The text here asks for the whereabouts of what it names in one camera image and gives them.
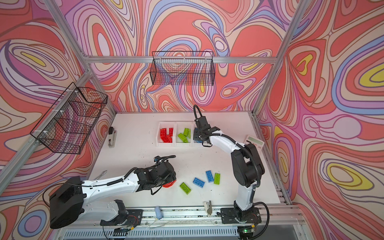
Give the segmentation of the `red arch lego piece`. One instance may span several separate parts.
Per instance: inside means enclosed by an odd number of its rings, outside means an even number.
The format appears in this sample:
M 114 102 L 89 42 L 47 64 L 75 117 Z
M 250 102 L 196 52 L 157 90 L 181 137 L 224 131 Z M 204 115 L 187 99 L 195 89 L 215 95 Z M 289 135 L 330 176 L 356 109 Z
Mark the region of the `red arch lego piece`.
M 168 184 L 163 185 L 163 187 L 164 187 L 164 188 L 170 188 L 171 186 L 174 185 L 175 182 L 176 182 L 176 180 L 174 180 L 174 181 L 172 181 L 172 182 L 170 182 L 170 183 L 168 183 Z

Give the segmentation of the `green lego brick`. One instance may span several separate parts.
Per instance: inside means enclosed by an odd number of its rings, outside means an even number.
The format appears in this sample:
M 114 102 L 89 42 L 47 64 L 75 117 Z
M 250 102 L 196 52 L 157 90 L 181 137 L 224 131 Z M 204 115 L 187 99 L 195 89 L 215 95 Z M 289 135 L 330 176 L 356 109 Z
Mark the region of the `green lego brick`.
M 191 193 L 191 188 L 187 185 L 187 184 L 185 184 L 184 182 L 182 182 L 181 184 L 180 184 L 180 188 L 181 188 L 181 190 L 186 194 L 186 195 L 189 195 L 190 193 Z
M 220 180 L 221 180 L 221 174 L 215 173 L 215 175 L 214 175 L 214 184 L 215 185 L 219 185 L 220 184 Z
M 188 138 L 185 137 L 182 133 L 179 133 L 179 134 L 178 134 L 178 138 L 179 138 L 180 141 L 183 142 L 183 143 L 189 143 Z
M 184 132 L 183 132 L 183 135 L 187 138 L 191 138 L 191 129 L 189 128 L 185 128 L 184 129 Z

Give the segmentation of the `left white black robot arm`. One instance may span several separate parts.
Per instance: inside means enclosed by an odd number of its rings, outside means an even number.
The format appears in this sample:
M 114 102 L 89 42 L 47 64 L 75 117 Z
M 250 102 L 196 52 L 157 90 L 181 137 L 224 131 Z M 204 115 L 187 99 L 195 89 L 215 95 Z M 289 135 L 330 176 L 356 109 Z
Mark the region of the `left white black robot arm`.
M 136 226 L 140 221 L 127 210 L 122 200 L 103 202 L 108 197 L 150 191 L 176 181 L 169 162 L 174 155 L 154 158 L 154 165 L 132 168 L 125 175 L 93 181 L 71 177 L 50 196 L 50 228 L 61 229 L 74 222 L 99 222 L 101 226 Z

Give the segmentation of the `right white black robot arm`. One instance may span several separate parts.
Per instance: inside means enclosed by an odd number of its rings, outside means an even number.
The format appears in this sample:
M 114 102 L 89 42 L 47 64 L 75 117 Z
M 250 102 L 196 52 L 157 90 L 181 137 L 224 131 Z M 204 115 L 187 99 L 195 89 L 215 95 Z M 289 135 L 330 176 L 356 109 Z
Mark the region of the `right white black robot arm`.
M 238 195 L 234 201 L 234 219 L 246 223 L 254 210 L 256 188 L 261 185 L 265 168 L 255 145 L 237 142 L 224 134 L 218 127 L 211 127 L 200 108 L 194 105 L 195 124 L 194 140 L 203 147 L 218 147 L 230 154 L 233 174 L 239 183 Z

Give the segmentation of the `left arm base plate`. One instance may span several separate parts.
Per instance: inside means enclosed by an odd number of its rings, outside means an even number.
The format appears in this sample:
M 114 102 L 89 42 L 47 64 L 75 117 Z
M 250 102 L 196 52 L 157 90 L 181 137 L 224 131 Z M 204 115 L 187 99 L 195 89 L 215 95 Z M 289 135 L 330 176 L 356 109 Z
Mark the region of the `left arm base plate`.
M 106 226 L 131 226 L 136 227 L 141 224 L 143 217 L 143 210 L 141 209 L 128 209 L 125 213 L 119 213 L 114 219 L 110 221 L 101 220 L 100 225 Z

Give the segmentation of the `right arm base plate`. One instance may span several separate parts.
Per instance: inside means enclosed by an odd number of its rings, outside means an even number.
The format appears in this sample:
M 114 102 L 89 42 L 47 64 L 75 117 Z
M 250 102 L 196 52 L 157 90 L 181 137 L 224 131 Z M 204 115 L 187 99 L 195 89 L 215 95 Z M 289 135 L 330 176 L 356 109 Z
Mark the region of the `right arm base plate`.
M 217 212 L 217 216 L 221 218 L 223 224 L 254 224 L 258 225 L 262 222 L 258 208 L 250 208 L 241 211 L 235 208 L 221 208 Z

